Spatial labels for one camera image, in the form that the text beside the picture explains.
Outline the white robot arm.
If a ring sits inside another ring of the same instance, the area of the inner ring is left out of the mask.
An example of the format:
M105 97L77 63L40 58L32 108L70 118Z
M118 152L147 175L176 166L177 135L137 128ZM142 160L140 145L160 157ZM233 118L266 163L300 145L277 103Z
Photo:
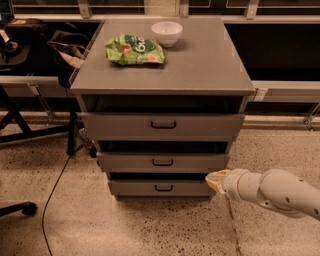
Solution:
M205 180L229 199L251 202L291 218L308 215L320 220L320 190L288 171L225 169L208 174Z

